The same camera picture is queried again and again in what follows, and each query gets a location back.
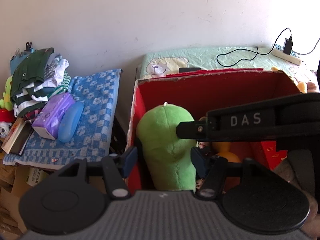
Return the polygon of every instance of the black round pad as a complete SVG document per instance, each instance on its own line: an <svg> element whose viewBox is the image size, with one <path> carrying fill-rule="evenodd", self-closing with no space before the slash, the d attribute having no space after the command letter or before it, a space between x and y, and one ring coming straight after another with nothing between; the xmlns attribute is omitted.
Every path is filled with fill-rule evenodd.
<svg viewBox="0 0 320 240"><path fill-rule="evenodd" d="M20 200L19 211L28 229L64 235L88 227L105 210L103 194L74 178L56 178L41 183Z"/></svg>
<svg viewBox="0 0 320 240"><path fill-rule="evenodd" d="M267 234L300 228L309 213L308 199L300 190L269 177L252 178L230 189L222 206L239 227Z"/></svg>

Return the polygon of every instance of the charger cable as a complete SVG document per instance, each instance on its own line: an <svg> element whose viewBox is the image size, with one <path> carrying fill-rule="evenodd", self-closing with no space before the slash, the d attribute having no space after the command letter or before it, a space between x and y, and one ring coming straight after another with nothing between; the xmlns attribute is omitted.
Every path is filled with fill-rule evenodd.
<svg viewBox="0 0 320 240"><path fill-rule="evenodd" d="M319 40L317 41L315 47L313 48L313 50L310 51L310 52L308 52L308 53L304 53L304 54L303 54L303 53L298 53L298 52L295 52L295 51L293 51L293 52L295 52L295 53L298 54L298 55L308 55L308 54L312 53L312 52L315 50L315 48L316 48L316 46L318 45L319 41L320 41L320 37L319 37Z"/></svg>
<svg viewBox="0 0 320 240"><path fill-rule="evenodd" d="M250 50L250 49L234 49L234 50L232 50L232 51L230 51L230 52L228 52L228 53L222 53L222 54L217 55L217 62L218 62L221 66L223 66L223 67L233 67L234 65L237 65L237 64L238 64L240 61L242 61L242 60L251 61L251 60L254 60L257 55L268 55L268 54L270 54L271 51L274 49L274 47L275 47L275 45L276 45L276 42L277 42L277 40L279 39L279 37L281 36L281 34L284 33L284 31L286 31L286 30L289 30L289 31L290 31L290 38L292 39L292 32L291 32L290 28L285 28L285 29L279 34L279 36L276 38L276 41L275 41L275 43L273 44L272 49L271 49L269 52L267 52L267 53L259 53L258 47L256 47L256 48L257 48L257 51L253 51L253 50ZM228 55L228 54L230 54L230 53L232 53L232 52L235 52L235 51L237 51L237 50L244 50L244 51L253 52L253 53L255 53L255 56L254 56L253 58L242 58L242 59L238 60L236 63L234 63L234 64L232 64L232 65L228 65L228 66L222 65L222 64L219 62L218 57Z"/></svg>

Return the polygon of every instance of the teddy bear print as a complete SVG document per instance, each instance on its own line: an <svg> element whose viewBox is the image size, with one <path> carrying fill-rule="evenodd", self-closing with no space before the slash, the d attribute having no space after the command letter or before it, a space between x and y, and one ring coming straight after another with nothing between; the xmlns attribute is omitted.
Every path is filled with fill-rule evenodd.
<svg viewBox="0 0 320 240"><path fill-rule="evenodd" d="M146 67L147 75L142 79L164 77L168 74L179 73L179 68L188 67L189 60L185 57L154 58Z"/></svg>

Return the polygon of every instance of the white wall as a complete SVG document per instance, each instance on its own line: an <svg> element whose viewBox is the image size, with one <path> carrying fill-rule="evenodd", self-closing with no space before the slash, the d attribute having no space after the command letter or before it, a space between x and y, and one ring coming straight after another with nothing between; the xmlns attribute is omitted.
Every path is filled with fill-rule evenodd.
<svg viewBox="0 0 320 240"><path fill-rule="evenodd" d="M293 0L289 11L294 18L283 13L283 1L0 0L0 84L9 75L10 55L26 41L60 51L72 76L122 68L117 115L127 125L135 68L147 52L270 46L288 26L301 43L294 49L313 47L320 36L318 0ZM314 54L318 60L320 46Z"/></svg>

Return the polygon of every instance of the orange toy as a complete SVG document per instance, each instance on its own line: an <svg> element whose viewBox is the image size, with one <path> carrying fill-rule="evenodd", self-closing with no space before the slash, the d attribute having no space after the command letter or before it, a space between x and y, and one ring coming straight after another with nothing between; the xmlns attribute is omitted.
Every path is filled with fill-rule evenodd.
<svg viewBox="0 0 320 240"><path fill-rule="evenodd" d="M230 163L240 163L237 155L230 152L230 142L213 142L212 147L218 152L217 155L226 158Z"/></svg>

